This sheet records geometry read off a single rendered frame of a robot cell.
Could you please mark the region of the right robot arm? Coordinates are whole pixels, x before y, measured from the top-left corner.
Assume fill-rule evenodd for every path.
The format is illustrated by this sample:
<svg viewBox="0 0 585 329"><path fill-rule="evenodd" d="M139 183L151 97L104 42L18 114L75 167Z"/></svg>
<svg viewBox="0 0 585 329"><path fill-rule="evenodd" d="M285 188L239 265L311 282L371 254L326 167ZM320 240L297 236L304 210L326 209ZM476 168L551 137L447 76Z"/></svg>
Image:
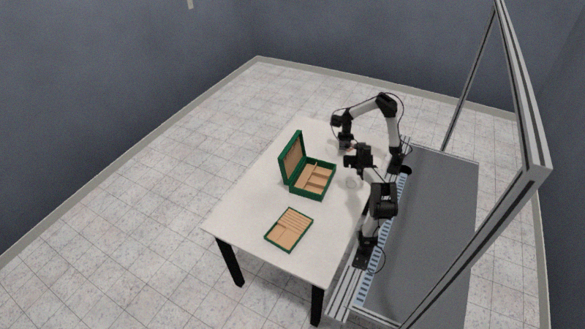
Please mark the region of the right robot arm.
<svg viewBox="0 0 585 329"><path fill-rule="evenodd" d="M397 123L398 103L396 100L392 99L387 94L384 94L384 92L382 91L379 92L378 94L382 95L376 96L354 107L347 108L342 114L342 116L333 114L332 126L340 128L342 124L342 130L348 132L352 128L352 120L354 120L354 118L357 118L358 116L367 113L371 110L379 108L382 114L384 115L384 118L387 123L389 137L388 148L389 153L392 155L392 159L390 161L390 164L388 165L386 172L393 175L398 175L405 156L405 154L402 153L403 151L401 148L402 144L401 140L399 139L399 130Z"/></svg>

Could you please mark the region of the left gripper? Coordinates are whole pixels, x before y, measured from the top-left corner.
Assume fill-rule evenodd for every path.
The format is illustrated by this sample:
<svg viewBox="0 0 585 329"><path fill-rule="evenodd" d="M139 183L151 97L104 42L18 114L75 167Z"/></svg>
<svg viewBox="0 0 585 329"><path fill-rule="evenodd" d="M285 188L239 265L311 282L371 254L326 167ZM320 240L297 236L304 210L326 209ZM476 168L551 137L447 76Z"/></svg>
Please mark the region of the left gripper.
<svg viewBox="0 0 585 329"><path fill-rule="evenodd" d="M355 168L357 167L357 163L360 161L359 158L355 158L355 155L345 155L343 156L343 165L344 167L349 167L349 163L350 163L350 168Z"/></svg>

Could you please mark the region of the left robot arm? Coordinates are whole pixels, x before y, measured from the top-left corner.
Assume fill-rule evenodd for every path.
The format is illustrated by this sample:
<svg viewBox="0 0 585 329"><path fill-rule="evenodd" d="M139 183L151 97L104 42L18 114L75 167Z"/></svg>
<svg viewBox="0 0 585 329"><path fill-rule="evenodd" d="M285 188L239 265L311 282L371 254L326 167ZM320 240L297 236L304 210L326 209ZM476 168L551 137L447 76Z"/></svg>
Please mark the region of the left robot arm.
<svg viewBox="0 0 585 329"><path fill-rule="evenodd" d="M365 224L362 224L360 230L357 231L357 239L358 239L358 249L355 253L355 257L352 261L352 267L361 269L366 271L369 265L369 261L371 258L371 254L373 252L373 247L377 246L378 243L378 231L388 219L392 219L393 216L397 216L398 214L398 194L397 194L397 184L396 182L389 182L385 180L379 173L378 167L373 164L371 165L371 160L369 158L368 153L360 148L356 149L355 158L361 159L357 163L357 170L356 174L360 176L362 181L367 182L371 189L370 189L370 200L369 200L369 213L370 216ZM356 158L356 159L357 159ZM380 178L378 174L382 177ZM383 180L384 181L383 181ZM385 184L386 183L386 184ZM382 190L385 184L385 189L383 192L384 196L390 195L390 200L382 200L381 202L381 209L380 209L380 200L382 196ZM381 188L380 188L381 187ZM379 215L380 209L380 215ZM372 218L374 217L374 218ZM378 227L378 217L379 217L379 226ZM376 230L377 228L377 230ZM374 233L374 231L376 232ZM374 241L373 242L373 235L374 233ZM361 242L365 241L365 242ZM358 258L358 259L357 259ZM366 261L366 262L365 262Z"/></svg>

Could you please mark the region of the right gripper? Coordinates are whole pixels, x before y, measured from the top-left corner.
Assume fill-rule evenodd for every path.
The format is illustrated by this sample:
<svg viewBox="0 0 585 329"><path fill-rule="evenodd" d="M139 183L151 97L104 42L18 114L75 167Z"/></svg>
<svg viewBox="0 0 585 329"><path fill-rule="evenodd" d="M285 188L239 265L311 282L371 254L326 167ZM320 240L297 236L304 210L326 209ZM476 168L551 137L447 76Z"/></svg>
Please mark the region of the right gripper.
<svg viewBox="0 0 585 329"><path fill-rule="evenodd" d="M342 136L342 135L343 135L343 136ZM345 135L348 135L348 136L350 136L350 137L348 137L348 136L345 136ZM348 131L348 132L345 132L344 130L341 130L341 132L338 132L338 135L337 135L338 139L341 139L341 136L342 136L342 137L344 137L344 138L349 138L349 139L350 139L350 140L349 140L349 143L350 143L350 145L351 145L351 140L353 140L351 137L353 137L353 138L354 138L354 135L353 135L353 134L351 134L351 130L350 130L350 131ZM354 141L354 140L353 140L353 141Z"/></svg>

